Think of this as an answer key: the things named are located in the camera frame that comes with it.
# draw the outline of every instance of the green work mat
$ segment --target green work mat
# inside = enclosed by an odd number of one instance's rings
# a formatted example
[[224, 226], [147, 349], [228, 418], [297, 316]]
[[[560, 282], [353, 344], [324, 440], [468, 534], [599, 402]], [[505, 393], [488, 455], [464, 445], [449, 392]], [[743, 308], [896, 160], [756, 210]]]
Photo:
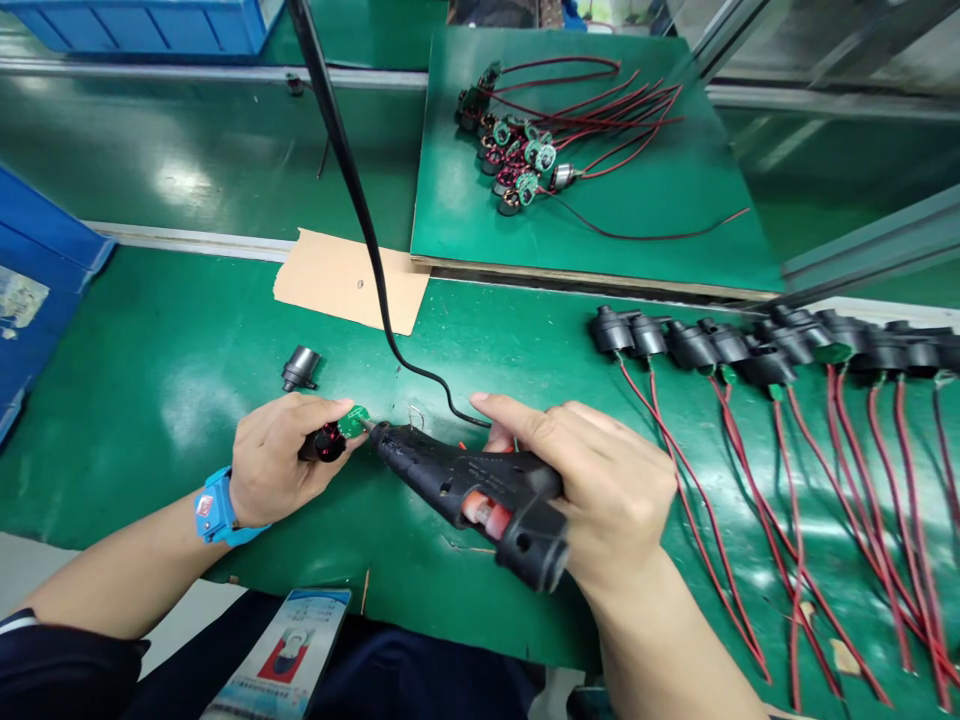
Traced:
[[[457, 96], [495, 60], [507, 67], [574, 55], [619, 60], [622, 69], [614, 78], [518, 90], [507, 98], [543, 112], [555, 111], [621, 84], [639, 68], [639, 82], [631, 88], [648, 81], [652, 85], [661, 77], [663, 87], [684, 85], [671, 116], [686, 119], [663, 128], [634, 162], [617, 172], [580, 180], [565, 190], [560, 194], [564, 201], [608, 232], [644, 236], [699, 230], [752, 207], [685, 41], [446, 28], [434, 34], [430, 55], [411, 253], [467, 263], [782, 290], [779, 267], [756, 212], [707, 235], [656, 242], [604, 237], [546, 197], [535, 199], [513, 217], [497, 212], [499, 198], [490, 192], [493, 178], [480, 172], [478, 140], [454, 121]], [[505, 75], [498, 87], [595, 71], [596, 66], [560, 64], [538, 68], [535, 74]], [[494, 102], [491, 110], [502, 115], [505, 108]], [[561, 152], [558, 162], [582, 168], [624, 139], [575, 146], [571, 153]], [[542, 178], [541, 186], [547, 180]]]
[[[411, 416], [419, 423], [422, 414], [431, 435], [482, 446], [483, 431], [453, 418], [435, 383], [399, 368], [382, 332], [274, 301], [277, 268], [118, 248], [0, 454], [0, 530], [81, 549], [198, 488], [230, 462], [237, 421], [281, 394], [283, 363], [301, 343], [323, 354], [316, 376], [321, 394], [352, 397], [373, 417], [395, 423]], [[655, 440], [649, 415], [586, 333], [599, 302], [578, 294], [431, 280], [414, 334], [397, 342], [411, 362], [450, 382], [463, 409], [474, 390], [507, 392], [536, 407], [579, 399]], [[704, 315], [692, 308], [641, 307], [685, 322]], [[722, 319], [737, 321], [729, 313]], [[639, 364], [629, 365], [645, 389]], [[655, 366], [663, 414], [716, 508], [772, 686], [763, 682], [713, 590], [679, 502], [664, 546], [763, 699], [786, 708], [790, 603], [733, 470], [716, 398], [699, 375], [676, 370], [665, 358], [657, 358]], [[946, 430], [954, 440], [960, 438], [958, 390], [947, 388], [943, 399]], [[828, 449], [822, 371], [804, 369], [797, 393], [812, 432]], [[863, 390], [848, 392], [853, 422], [868, 438], [864, 400]], [[786, 522], [787, 489], [770, 404], [748, 387], [737, 388], [732, 402], [757, 482]], [[948, 637], [955, 638], [960, 586], [950, 578], [956, 574], [956, 540], [935, 466], [929, 383], [910, 383], [908, 408], [943, 615]], [[888, 387], [881, 400], [885, 421], [890, 409]], [[832, 489], [802, 449], [792, 423], [790, 428], [811, 570], [896, 705], [886, 710], [862, 680], [844, 676], [851, 716], [941, 717], [927, 656], [914, 644], [919, 675], [900, 670], [877, 583], [841, 522]], [[892, 426], [885, 432], [900, 473]], [[868, 455], [890, 524], [886, 483], [876, 454]], [[693, 499], [698, 525], [707, 528], [703, 507]], [[709, 532], [707, 538], [717, 564]], [[231, 553], [210, 578], [236, 576], [241, 585], [277, 594], [298, 586], [344, 585], [354, 590], [356, 612], [369, 571], [365, 611], [372, 618], [535, 662], [596, 670], [593, 623], [569, 578], [555, 595], [536, 595], [478, 549], [489, 548], [476, 533], [450, 527], [369, 449], [361, 449], [322, 497]], [[826, 644], [833, 636], [830, 626], [819, 614], [814, 626]], [[805, 714], [844, 717], [805, 641], [800, 658]]]

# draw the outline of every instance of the black wire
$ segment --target black wire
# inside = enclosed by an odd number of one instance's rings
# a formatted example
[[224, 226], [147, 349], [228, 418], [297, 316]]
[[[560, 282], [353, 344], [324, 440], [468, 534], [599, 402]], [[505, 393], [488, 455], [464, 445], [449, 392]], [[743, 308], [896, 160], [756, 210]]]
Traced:
[[373, 218], [370, 217], [367, 198], [364, 196], [363, 186], [360, 184], [357, 164], [353, 159], [353, 152], [350, 150], [347, 134], [343, 129], [343, 119], [340, 117], [337, 99], [333, 94], [333, 85], [330, 82], [330, 74], [327, 72], [323, 50], [320, 49], [320, 40], [317, 38], [313, 16], [305, 0], [287, 0], [287, 11], [290, 13], [290, 19], [293, 20], [293, 31], [297, 34], [300, 52], [303, 53], [307, 71], [310, 73], [310, 85], [313, 87], [314, 97], [317, 98], [317, 105], [320, 106], [323, 121], [327, 125], [330, 144], [333, 145], [333, 150], [337, 154], [343, 179], [347, 184], [347, 190], [350, 191], [350, 199], [353, 201], [354, 210], [357, 212], [357, 219], [360, 221], [360, 229], [363, 231], [363, 239], [367, 244], [367, 252], [370, 253], [373, 278], [377, 285], [377, 298], [380, 301], [380, 317], [383, 318], [383, 332], [387, 336], [387, 343], [397, 360], [407, 370], [440, 383], [440, 386], [447, 393], [447, 405], [450, 406], [450, 412], [461, 420], [466, 420], [474, 425], [490, 427], [490, 423], [485, 420], [470, 417], [454, 407], [450, 386], [447, 385], [446, 380], [429, 370], [411, 365], [400, 354], [400, 348], [397, 347], [397, 341], [393, 337], [393, 328], [390, 325], [390, 308], [387, 305], [387, 286], [383, 276], [383, 263], [380, 261], [380, 245], [377, 243], [377, 235], [373, 229]]

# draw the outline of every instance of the blue plastic bin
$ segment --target blue plastic bin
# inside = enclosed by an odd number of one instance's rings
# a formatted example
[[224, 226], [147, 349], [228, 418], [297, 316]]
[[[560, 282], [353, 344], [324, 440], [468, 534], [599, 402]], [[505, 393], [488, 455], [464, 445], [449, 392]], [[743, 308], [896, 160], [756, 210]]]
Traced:
[[0, 168], [0, 441], [114, 244]]
[[51, 50], [256, 55], [283, 0], [0, 0]]

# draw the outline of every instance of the dark sleeve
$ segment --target dark sleeve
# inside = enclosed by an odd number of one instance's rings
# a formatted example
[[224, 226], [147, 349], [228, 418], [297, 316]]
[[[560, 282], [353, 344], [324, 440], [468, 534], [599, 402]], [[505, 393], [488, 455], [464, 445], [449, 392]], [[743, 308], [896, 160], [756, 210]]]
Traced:
[[0, 708], [19, 718], [115, 718], [130, 703], [149, 647], [55, 625], [32, 610], [0, 621]]

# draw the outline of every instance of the small green pcb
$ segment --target small green pcb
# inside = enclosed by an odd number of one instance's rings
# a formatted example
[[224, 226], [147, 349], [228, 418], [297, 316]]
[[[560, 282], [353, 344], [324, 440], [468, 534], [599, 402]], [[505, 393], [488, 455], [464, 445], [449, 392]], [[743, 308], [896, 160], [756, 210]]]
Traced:
[[369, 420], [370, 413], [363, 405], [354, 405], [353, 408], [337, 422], [340, 432], [345, 438], [355, 438], [363, 434], [363, 420]]

